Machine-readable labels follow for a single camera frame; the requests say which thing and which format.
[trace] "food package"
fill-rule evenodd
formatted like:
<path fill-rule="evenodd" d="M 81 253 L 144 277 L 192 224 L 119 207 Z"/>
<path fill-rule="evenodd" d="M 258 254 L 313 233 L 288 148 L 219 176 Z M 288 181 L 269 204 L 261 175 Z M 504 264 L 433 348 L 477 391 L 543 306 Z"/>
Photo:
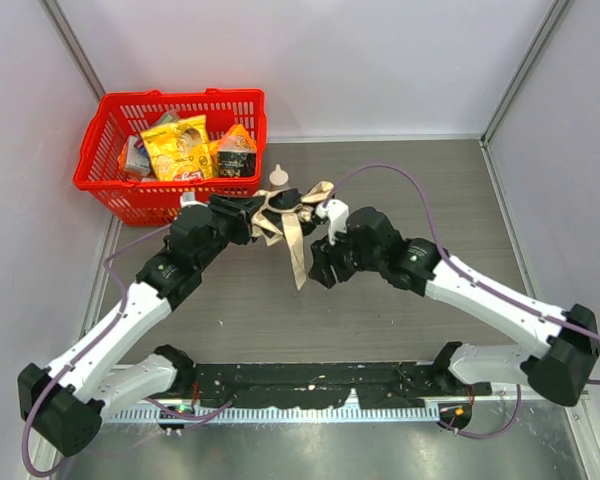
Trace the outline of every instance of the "food package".
<path fill-rule="evenodd" d="M 211 152 L 211 158 L 213 158 L 214 161 L 218 158 L 218 143 L 220 143 L 220 140 L 209 142 L 209 151 Z"/>
<path fill-rule="evenodd" d="M 142 179 L 151 174 L 151 163 L 149 159 L 142 155 L 135 144 L 140 137 L 131 135 L 124 144 L 122 153 L 118 156 L 118 165 L 120 170 L 128 173 L 132 177 Z"/>
<path fill-rule="evenodd" d="M 216 176 L 205 115 L 158 125 L 142 132 L 153 171 L 161 182 Z"/>
<path fill-rule="evenodd" d="M 151 128 L 157 127 L 158 125 L 163 125 L 165 123 L 176 122 L 178 120 L 180 120 L 180 117 L 178 117 L 178 112 L 175 110 L 169 110 L 168 112 L 163 113 L 158 121 L 151 125 Z M 138 141 L 134 144 L 134 147 L 136 147 L 142 155 L 149 159 L 149 153 L 147 152 L 147 149 L 144 148 L 144 142 L 142 141 L 142 138 L 138 137 Z"/>
<path fill-rule="evenodd" d="M 214 145 L 220 177 L 252 177 L 256 174 L 256 142 L 243 125 L 231 127 Z"/>

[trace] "white wall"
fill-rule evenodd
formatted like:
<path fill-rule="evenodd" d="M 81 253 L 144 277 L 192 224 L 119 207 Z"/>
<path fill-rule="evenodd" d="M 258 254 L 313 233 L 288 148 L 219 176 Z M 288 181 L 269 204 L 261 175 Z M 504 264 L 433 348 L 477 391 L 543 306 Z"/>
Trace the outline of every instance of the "white wall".
<path fill-rule="evenodd" d="M 260 87 L 276 137 L 478 137 L 551 3 L 60 1 L 107 90 Z"/>
<path fill-rule="evenodd" d="M 96 102 L 38 2 L 0 2 L 0 479 L 22 478 L 16 377 L 77 338 L 108 214 L 71 177 Z"/>
<path fill-rule="evenodd" d="M 574 2 L 493 153 L 541 296 L 589 306 L 600 328 L 600 1 Z"/>

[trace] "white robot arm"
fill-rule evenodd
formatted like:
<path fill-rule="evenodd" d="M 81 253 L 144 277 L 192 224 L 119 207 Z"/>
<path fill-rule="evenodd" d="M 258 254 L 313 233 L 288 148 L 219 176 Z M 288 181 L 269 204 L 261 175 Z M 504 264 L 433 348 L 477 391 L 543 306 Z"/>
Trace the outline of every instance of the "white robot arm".
<path fill-rule="evenodd" d="M 194 363 L 170 346 L 162 346 L 142 363 L 111 374 L 112 367 L 149 329 L 166 318 L 201 283 L 202 271 L 229 243 L 250 242 L 251 216 L 264 200 L 212 196 L 209 205 L 185 206 L 170 227 L 165 247 L 149 259 L 129 287 L 127 307 L 113 329 L 76 365 L 71 359 L 116 317 L 116 305 L 84 338 L 51 361 L 34 364 L 18 377 L 21 415 L 26 418 L 40 391 L 69 365 L 34 419 L 34 428 L 65 456 L 78 453 L 96 435 L 100 424 L 137 401 L 162 392 L 182 394 L 191 387 Z M 479 382 L 530 385 L 562 405 L 573 405 L 599 355 L 597 342 L 566 332 L 543 320 L 552 316 L 595 331 L 595 317 L 576 305 L 570 312 L 508 289 L 473 271 L 458 258 L 442 261 L 436 246 L 424 239 L 404 239 L 387 217 L 372 207 L 349 215 L 348 207 L 331 200 L 316 205 L 314 223 L 328 223 L 328 235 L 311 249 L 309 278 L 327 288 L 357 271 L 378 272 L 396 288 L 463 310 L 508 335 L 515 346 L 475 347 L 448 343 L 433 363 L 432 380 L 443 391 Z M 313 228 L 307 228 L 305 234 Z M 540 316 L 489 294 L 489 285 Z"/>

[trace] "snack bag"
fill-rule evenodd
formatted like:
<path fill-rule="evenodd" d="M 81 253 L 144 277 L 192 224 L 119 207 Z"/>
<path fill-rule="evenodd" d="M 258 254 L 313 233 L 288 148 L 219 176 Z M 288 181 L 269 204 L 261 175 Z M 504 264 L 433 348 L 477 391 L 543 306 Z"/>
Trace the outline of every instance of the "snack bag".
<path fill-rule="evenodd" d="M 218 141 L 218 176 L 252 177 L 256 174 L 256 142 L 249 136 L 244 126 L 231 127 Z"/>
<path fill-rule="evenodd" d="M 220 143 L 220 140 L 214 140 L 213 142 L 209 142 L 209 150 L 211 151 L 211 156 L 213 158 L 216 158 L 216 156 L 218 155 L 218 143 Z"/>
<path fill-rule="evenodd" d="M 157 127 L 158 125 L 163 125 L 165 123 L 177 122 L 180 120 L 178 116 L 178 112 L 176 110 L 169 110 L 162 114 L 162 116 L 158 119 L 156 123 L 151 125 L 151 128 Z M 138 149 L 138 151 L 149 159 L 149 153 L 147 149 L 144 148 L 144 143 L 142 142 L 142 138 L 138 137 L 138 141 L 134 144 L 134 146 Z"/>
<path fill-rule="evenodd" d="M 241 147 L 253 152 L 256 151 L 256 142 L 251 138 L 244 125 L 239 123 L 227 130 L 227 133 L 218 140 L 218 150 L 222 150 L 222 147 L 228 146 Z"/>
<path fill-rule="evenodd" d="M 205 128 L 207 117 L 186 118 L 142 132 L 142 140 L 161 182 L 216 176 Z"/>

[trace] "red plastic basket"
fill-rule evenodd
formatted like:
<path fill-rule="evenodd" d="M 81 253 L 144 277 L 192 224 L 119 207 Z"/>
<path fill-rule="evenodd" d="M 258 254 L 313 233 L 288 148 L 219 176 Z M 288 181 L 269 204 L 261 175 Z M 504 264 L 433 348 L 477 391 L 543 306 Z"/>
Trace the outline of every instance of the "red plastic basket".
<path fill-rule="evenodd" d="M 213 178 L 189 182 L 136 182 L 118 171 L 118 155 L 131 134 L 146 130 L 164 112 L 176 110 L 181 118 L 205 114 L 211 140 L 241 123 L 258 145 L 256 174 L 248 178 Z M 264 92 L 208 89 L 204 93 L 110 93 L 105 95 L 89 124 L 80 148 L 73 182 L 91 192 L 127 225 L 163 225 L 178 213 L 183 192 L 196 192 L 199 201 L 209 195 L 250 196 L 260 185 L 262 154 L 267 143 Z"/>

